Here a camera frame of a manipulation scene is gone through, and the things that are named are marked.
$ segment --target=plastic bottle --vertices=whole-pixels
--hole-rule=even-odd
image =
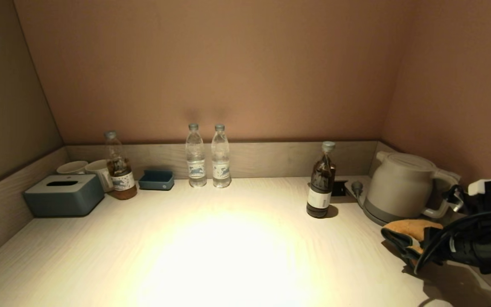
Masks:
[[[312,171],[306,212],[313,217],[324,217],[329,210],[329,202],[335,183],[335,165],[329,158],[329,153],[333,149],[335,149],[334,142],[323,142],[321,146],[323,156],[316,162]]]
[[[225,125],[215,125],[215,135],[212,140],[213,185],[228,187],[230,177],[230,149],[225,135]]]
[[[185,142],[185,153],[187,154],[187,165],[189,166],[189,184],[192,187],[205,186],[206,176],[206,154],[204,142],[198,131],[198,124],[189,124],[189,136]]]
[[[107,155],[107,169],[115,190],[111,196],[118,200],[128,200],[138,194],[138,188],[134,181],[134,174],[130,162],[122,148],[122,143],[117,139],[114,130],[105,132],[105,153]]]

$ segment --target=pink wall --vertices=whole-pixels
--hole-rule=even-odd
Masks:
[[[383,140],[461,174],[491,178],[491,1],[423,1]]]
[[[416,1],[15,0],[66,144],[381,136]]]

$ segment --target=white mug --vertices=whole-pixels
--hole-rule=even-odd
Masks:
[[[109,176],[109,169],[107,169],[106,160],[97,160],[84,168],[88,174],[95,174],[101,182],[101,186],[104,188],[104,192],[113,191],[113,181]]]
[[[84,175],[86,174],[84,167],[87,164],[86,161],[73,161],[58,167],[56,172],[61,175]]]

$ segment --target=blue tray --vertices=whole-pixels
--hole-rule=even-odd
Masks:
[[[140,179],[140,189],[142,190],[162,190],[169,191],[173,187],[172,171],[154,171],[146,169],[144,176]]]

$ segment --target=gray tissue box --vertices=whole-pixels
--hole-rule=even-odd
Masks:
[[[36,217],[88,215],[105,196],[96,175],[51,175],[23,195]]]

